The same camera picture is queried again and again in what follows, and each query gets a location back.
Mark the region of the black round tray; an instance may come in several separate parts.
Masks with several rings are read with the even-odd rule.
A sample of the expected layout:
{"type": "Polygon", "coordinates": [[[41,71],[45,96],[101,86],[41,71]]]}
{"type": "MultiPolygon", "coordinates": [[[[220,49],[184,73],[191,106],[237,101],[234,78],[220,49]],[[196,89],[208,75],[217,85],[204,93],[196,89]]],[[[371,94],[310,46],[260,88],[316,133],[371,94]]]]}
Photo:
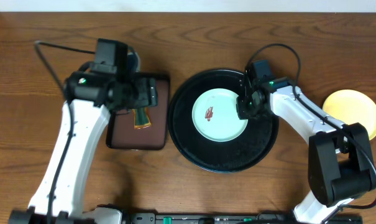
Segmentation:
{"type": "Polygon", "coordinates": [[[213,88],[242,93],[243,73],[238,70],[211,69],[189,78],[174,94],[168,107],[168,130],[179,152],[198,167],[220,173],[239,172],[259,163],[273,147],[279,120],[250,119],[245,130],[233,140],[206,139],[195,128],[191,112],[200,94],[213,88]]]}

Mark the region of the light blue plate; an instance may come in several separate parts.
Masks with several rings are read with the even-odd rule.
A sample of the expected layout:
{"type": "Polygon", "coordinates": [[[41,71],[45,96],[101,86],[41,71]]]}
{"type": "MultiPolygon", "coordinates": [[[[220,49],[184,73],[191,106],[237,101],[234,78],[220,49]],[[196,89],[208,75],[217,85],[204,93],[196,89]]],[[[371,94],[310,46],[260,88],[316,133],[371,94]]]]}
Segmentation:
{"type": "Polygon", "coordinates": [[[237,93],[225,88],[214,88],[202,93],[191,112],[196,130],[215,142],[231,141],[240,136],[248,120],[238,117],[237,97],[237,93]]]}

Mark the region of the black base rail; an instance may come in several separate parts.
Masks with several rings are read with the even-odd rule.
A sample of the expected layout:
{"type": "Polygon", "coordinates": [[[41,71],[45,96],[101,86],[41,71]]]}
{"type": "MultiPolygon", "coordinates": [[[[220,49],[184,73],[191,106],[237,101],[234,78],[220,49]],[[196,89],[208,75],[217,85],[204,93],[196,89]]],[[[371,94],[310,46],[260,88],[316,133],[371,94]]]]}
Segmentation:
{"type": "Polygon", "coordinates": [[[251,224],[299,223],[289,213],[265,212],[256,215],[126,213],[121,224],[251,224]]]}

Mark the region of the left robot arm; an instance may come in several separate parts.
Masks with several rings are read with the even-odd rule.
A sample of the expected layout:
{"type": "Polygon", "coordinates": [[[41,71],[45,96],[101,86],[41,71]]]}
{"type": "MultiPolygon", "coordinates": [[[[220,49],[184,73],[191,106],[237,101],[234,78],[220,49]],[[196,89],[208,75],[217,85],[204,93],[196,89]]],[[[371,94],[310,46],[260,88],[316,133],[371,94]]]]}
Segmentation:
{"type": "Polygon", "coordinates": [[[66,101],[57,142],[44,178],[26,211],[9,223],[122,223],[112,205],[84,212],[88,173],[98,141],[113,112],[157,105],[156,75],[76,71],[65,80],[66,101]]]}

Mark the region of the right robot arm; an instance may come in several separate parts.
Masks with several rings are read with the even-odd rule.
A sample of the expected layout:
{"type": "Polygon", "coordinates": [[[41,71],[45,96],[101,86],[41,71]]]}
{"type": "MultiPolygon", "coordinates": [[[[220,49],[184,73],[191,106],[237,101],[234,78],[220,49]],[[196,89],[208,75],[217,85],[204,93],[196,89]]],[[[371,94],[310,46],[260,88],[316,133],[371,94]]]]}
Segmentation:
{"type": "Polygon", "coordinates": [[[298,223],[328,223],[345,208],[376,206],[376,167],[367,130],[345,124],[309,100],[289,78],[248,69],[237,98],[240,119],[278,116],[308,144],[310,192],[294,209],[298,223]]]}

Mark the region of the yellow plate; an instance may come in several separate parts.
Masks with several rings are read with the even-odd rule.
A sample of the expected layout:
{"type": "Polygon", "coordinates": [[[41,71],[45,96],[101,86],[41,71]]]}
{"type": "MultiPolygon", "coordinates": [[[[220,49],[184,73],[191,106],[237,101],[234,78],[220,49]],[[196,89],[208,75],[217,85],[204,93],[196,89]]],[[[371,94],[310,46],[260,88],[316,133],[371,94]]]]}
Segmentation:
{"type": "Polygon", "coordinates": [[[367,95],[356,90],[339,90],[330,94],[323,110],[346,124],[360,123],[372,140],[376,137],[376,104],[367,95]]]}

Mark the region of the green and orange sponge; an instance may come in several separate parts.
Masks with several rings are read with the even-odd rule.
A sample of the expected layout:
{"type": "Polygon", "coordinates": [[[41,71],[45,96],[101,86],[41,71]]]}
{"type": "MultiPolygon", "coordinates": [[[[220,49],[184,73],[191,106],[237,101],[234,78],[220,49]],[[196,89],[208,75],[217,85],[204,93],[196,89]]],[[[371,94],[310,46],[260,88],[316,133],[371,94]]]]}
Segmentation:
{"type": "Polygon", "coordinates": [[[134,129],[144,129],[151,127],[148,107],[133,109],[134,129]]]}

